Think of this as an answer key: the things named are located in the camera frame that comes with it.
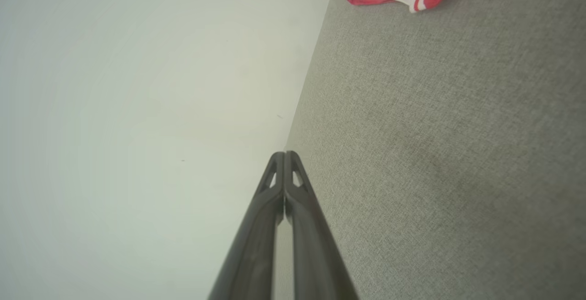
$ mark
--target black plastic frame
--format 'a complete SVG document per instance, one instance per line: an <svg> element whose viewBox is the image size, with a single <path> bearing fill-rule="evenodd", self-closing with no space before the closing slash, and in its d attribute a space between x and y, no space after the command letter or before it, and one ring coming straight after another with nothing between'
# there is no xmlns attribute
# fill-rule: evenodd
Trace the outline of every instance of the black plastic frame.
<svg viewBox="0 0 586 300"><path fill-rule="evenodd" d="M299 186L293 183L294 173ZM271 186L274 175L276 183ZM272 298L275 235L283 214L293 226L295 299L358 299L301 159L293 151L271 156L209 298Z"/></svg>

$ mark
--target gray carpet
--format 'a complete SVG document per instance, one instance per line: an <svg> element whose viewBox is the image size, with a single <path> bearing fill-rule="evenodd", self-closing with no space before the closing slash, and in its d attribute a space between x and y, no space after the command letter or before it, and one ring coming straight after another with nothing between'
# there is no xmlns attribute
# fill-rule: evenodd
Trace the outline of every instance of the gray carpet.
<svg viewBox="0 0 586 300"><path fill-rule="evenodd" d="M361 298L586 299L585 3L330 1L287 149Z"/></svg>

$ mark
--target floor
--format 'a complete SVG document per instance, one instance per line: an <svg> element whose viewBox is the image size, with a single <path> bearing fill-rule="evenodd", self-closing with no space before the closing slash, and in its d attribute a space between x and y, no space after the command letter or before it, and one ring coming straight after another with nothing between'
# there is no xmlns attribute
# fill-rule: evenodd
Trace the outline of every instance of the floor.
<svg viewBox="0 0 586 300"><path fill-rule="evenodd" d="M0 298L205 298L327 4L0 0Z"/></svg>

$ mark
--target wall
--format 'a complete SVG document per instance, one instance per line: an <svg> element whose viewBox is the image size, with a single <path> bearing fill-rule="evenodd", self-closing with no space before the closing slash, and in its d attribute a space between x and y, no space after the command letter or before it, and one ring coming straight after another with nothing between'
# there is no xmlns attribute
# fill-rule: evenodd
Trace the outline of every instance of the wall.
<svg viewBox="0 0 586 300"><path fill-rule="evenodd" d="M0 0L0 298L205 298L327 2Z"/></svg>

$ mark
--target cutout hole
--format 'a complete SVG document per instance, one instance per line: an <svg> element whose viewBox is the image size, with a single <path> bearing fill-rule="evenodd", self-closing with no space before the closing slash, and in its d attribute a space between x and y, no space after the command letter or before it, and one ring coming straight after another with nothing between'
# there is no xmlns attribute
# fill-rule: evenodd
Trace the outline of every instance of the cutout hole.
<svg viewBox="0 0 586 300"><path fill-rule="evenodd" d="M293 185L295 187L301 187L303 185L303 181L301 180L301 176L299 176L299 172L293 172Z"/></svg>
<svg viewBox="0 0 586 300"><path fill-rule="evenodd" d="M276 183L277 183L277 174L276 173L273 173L271 183L270 183L270 185L268 187L269 188L272 188L272 186L273 185L276 185Z"/></svg>

